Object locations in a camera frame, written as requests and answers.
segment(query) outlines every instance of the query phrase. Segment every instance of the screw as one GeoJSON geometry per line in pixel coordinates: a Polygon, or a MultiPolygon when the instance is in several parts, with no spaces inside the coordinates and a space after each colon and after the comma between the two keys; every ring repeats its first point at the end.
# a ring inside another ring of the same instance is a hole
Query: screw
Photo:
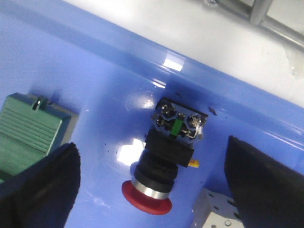
{"type": "Polygon", "coordinates": [[[210,7],[217,7],[218,3],[216,0],[204,0],[205,4],[210,7]]]}
{"type": "Polygon", "coordinates": [[[230,221],[230,220],[226,220],[226,221],[225,221],[225,226],[230,227],[230,226],[231,226],[231,224],[232,224],[232,223],[231,223],[231,221],[230,221]]]}

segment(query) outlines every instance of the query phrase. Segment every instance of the metal bar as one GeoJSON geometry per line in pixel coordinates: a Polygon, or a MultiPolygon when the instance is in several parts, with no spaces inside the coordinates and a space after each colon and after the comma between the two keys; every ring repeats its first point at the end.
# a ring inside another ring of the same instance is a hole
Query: metal bar
{"type": "Polygon", "coordinates": [[[252,6],[250,22],[254,25],[259,25],[264,20],[272,0],[255,0],[252,6]]]}
{"type": "MultiPolygon", "coordinates": [[[[239,0],[217,0],[218,5],[227,9],[228,11],[240,16],[243,19],[249,20],[251,14],[251,7],[239,0]]],[[[288,26],[280,23],[279,21],[265,16],[262,23],[259,25],[268,31],[273,32],[284,40],[294,44],[299,50],[304,51],[304,36],[289,28],[288,26]]]]}

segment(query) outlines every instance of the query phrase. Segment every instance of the silver metal ring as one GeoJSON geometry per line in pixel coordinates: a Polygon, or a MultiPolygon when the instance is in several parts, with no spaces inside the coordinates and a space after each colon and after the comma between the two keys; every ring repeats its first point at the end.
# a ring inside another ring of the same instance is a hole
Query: silver metal ring
{"type": "Polygon", "coordinates": [[[165,200],[169,197],[169,192],[161,192],[161,191],[156,191],[153,189],[148,188],[147,186],[143,185],[140,183],[135,177],[132,178],[131,180],[132,185],[141,193],[145,194],[146,196],[152,197],[157,200],[165,200]]]}

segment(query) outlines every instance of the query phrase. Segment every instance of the white floor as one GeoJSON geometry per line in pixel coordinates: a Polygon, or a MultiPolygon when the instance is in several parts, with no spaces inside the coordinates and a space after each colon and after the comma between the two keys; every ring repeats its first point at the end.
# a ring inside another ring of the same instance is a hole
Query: white floor
{"type": "MultiPolygon", "coordinates": [[[[304,107],[304,53],[220,7],[204,0],[65,1],[304,107]]],[[[303,0],[274,0],[268,14],[304,32],[303,12],[303,0]]]]}

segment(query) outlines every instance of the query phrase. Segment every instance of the blue plastic surface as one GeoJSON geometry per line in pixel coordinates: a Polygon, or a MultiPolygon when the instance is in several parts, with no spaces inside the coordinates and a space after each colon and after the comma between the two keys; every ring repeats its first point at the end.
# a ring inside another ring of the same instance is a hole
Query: blue plastic surface
{"type": "Polygon", "coordinates": [[[304,174],[302,108],[67,3],[1,1],[0,53],[1,106],[9,94],[33,93],[79,113],[72,141],[81,187],[67,228],[187,228],[203,186],[230,195],[223,172],[229,135],[304,174]],[[179,168],[172,211],[154,216],[129,204],[121,184],[163,96],[218,115],[210,114],[196,145],[200,167],[179,168]]]}

